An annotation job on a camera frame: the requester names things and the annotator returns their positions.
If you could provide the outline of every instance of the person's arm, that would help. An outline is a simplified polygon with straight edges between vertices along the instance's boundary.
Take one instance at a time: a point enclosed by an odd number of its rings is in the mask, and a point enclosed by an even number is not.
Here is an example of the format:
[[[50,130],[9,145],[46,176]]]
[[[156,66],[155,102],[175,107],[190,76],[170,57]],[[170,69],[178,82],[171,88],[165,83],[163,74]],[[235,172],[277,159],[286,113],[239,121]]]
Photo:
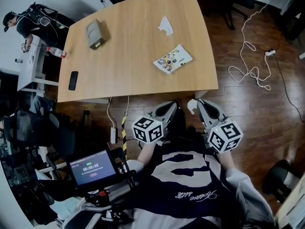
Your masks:
[[[148,165],[153,156],[155,146],[156,142],[153,142],[151,144],[145,144],[137,160],[145,166]]]
[[[226,181],[236,189],[236,197],[244,211],[243,228],[274,228],[272,211],[263,196],[254,188],[250,178],[237,170],[231,152],[219,154],[219,161],[226,170]]]
[[[26,40],[27,40],[27,43],[24,45],[24,47],[25,47],[25,50],[28,51],[30,49],[30,45],[33,41],[33,35],[32,34],[28,35]]]

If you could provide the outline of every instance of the wooden floor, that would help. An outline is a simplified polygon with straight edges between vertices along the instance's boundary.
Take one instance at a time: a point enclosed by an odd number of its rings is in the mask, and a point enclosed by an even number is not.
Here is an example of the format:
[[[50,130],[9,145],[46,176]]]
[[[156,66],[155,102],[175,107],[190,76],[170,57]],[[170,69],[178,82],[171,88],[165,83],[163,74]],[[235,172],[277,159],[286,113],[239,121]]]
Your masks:
[[[200,1],[204,9],[205,2]],[[259,10],[240,8],[248,15]],[[236,83],[228,74],[228,66],[245,68],[239,56],[243,36],[241,28],[244,22],[242,16],[233,15],[236,30],[230,31],[219,14],[205,17],[218,75],[219,89],[209,91],[204,98],[214,101],[222,106],[233,120],[236,120],[244,132],[240,146],[232,154],[236,166],[247,173],[254,186],[262,193],[261,186],[267,171],[279,160],[287,159],[301,171],[305,170],[305,125],[301,123],[299,115],[292,107],[285,95],[284,85],[273,56],[268,57],[272,76],[265,81],[271,86],[267,91],[256,85],[255,79],[246,77],[241,83]],[[299,52],[290,43],[281,37],[280,31],[274,24],[267,9],[257,14],[247,24],[246,39],[253,43],[256,51],[245,48],[244,59],[249,68],[257,66],[261,77],[268,75],[264,63],[264,52],[270,48],[279,49],[276,57],[283,71],[287,85],[288,95],[292,102],[300,109],[305,119],[305,69],[304,61],[298,59]],[[198,130],[203,130],[199,117],[191,115],[187,110],[187,102],[193,98],[193,92],[155,94],[131,96],[126,121],[127,138],[132,138],[130,125],[138,115],[144,114],[153,106],[173,99],[178,99],[186,114],[188,125],[194,125]],[[127,107],[127,97],[115,97],[110,105],[110,112],[119,127],[124,111]],[[83,110],[90,110],[92,125],[103,127],[109,136],[111,122],[107,118],[107,106],[102,104],[85,104],[79,102],[58,104],[57,111],[71,116],[72,119],[81,120]],[[128,158],[137,158],[140,149],[135,141],[128,142]],[[265,196],[273,211],[279,208],[273,196]]]

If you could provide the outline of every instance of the plastic bottle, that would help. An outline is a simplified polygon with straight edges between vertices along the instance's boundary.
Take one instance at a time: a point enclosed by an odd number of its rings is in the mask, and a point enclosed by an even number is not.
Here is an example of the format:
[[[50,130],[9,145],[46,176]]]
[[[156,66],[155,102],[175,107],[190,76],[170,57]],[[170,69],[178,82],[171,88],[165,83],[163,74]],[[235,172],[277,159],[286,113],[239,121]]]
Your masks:
[[[48,47],[48,48],[47,48],[47,52],[50,52],[50,53],[52,53],[54,56],[60,57],[60,58],[62,58],[62,59],[64,59],[64,58],[67,56],[67,53],[66,53],[65,51],[60,50],[60,49],[58,49],[58,48],[50,48],[50,47]]]

